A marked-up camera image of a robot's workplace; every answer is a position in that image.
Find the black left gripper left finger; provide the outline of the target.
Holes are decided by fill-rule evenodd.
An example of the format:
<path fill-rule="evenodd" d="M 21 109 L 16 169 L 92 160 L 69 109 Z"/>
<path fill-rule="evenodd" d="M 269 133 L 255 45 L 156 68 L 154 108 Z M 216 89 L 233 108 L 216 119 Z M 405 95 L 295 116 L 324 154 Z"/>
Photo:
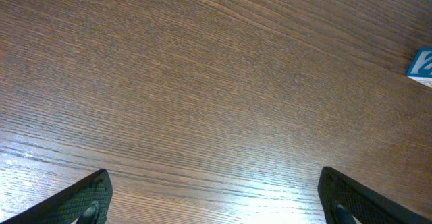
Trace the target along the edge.
<path fill-rule="evenodd" d="M 105 224 L 112 196 L 109 174 L 99 169 L 3 224 Z"/>

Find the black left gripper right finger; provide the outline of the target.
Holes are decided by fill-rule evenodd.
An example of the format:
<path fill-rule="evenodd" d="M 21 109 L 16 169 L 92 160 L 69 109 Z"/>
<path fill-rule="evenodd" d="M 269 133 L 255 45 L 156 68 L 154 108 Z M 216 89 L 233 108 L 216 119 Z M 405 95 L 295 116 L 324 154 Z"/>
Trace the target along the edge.
<path fill-rule="evenodd" d="M 431 224 L 427 219 L 380 195 L 332 167 L 321 170 L 318 193 L 327 224 Z"/>

